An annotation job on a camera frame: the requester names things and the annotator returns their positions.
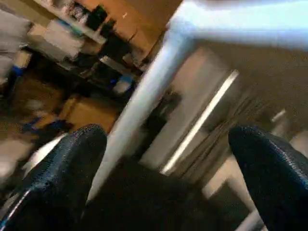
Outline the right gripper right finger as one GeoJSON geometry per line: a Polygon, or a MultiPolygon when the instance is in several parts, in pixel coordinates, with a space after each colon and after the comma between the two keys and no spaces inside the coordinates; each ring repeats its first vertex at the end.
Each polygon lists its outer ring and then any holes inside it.
{"type": "Polygon", "coordinates": [[[256,126],[235,126],[228,142],[269,231],[308,229],[308,160],[290,143],[256,126]]]}

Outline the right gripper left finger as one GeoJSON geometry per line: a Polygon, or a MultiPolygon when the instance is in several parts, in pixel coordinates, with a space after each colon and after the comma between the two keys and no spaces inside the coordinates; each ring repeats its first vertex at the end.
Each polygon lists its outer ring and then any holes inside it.
{"type": "Polygon", "coordinates": [[[107,144],[88,124],[63,137],[13,191],[0,213],[2,231],[72,231],[81,220],[107,144]]]}

